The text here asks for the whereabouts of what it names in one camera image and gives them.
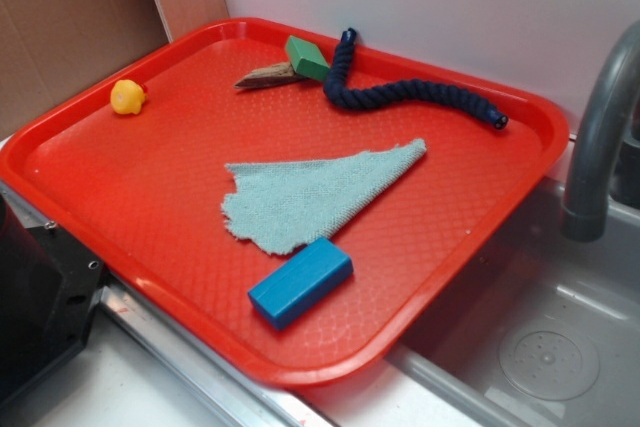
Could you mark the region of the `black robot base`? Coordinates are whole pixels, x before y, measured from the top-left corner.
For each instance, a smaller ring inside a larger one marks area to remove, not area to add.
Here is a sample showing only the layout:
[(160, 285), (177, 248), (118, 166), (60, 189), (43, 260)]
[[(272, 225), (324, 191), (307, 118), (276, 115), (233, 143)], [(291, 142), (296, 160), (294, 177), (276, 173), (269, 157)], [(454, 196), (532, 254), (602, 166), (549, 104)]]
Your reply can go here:
[(24, 226), (1, 201), (1, 407), (86, 346), (104, 262), (62, 227)]

